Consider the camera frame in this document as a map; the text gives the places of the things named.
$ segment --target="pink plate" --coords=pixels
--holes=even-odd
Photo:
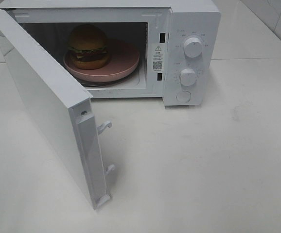
[[[140,52],[130,43],[109,39],[108,63],[99,69],[79,69],[70,62],[68,52],[64,56],[66,69],[76,78],[89,82],[104,83],[119,80],[132,73],[140,60]]]

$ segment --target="control panel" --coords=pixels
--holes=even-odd
[[[165,105],[201,103],[219,20],[219,12],[173,13],[167,47]]]

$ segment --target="hamburger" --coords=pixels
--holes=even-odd
[[[107,36],[90,24],[72,30],[68,38],[71,62],[79,69],[98,69],[110,58],[107,51]]]

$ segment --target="burger patty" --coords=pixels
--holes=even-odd
[[[107,55],[107,52],[103,52],[103,53],[98,53],[95,55],[91,55],[91,56],[84,56],[84,57],[77,57],[77,55],[75,53],[71,53],[71,55],[80,62],[91,62],[91,61],[95,61],[95,60],[100,60],[102,58],[104,58]]]

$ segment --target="power level knob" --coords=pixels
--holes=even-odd
[[[197,57],[202,53],[203,41],[197,37],[190,37],[184,42],[184,52],[187,57]]]
[[[179,74],[180,83],[183,86],[191,86],[197,80],[198,74],[193,69],[184,69]]]

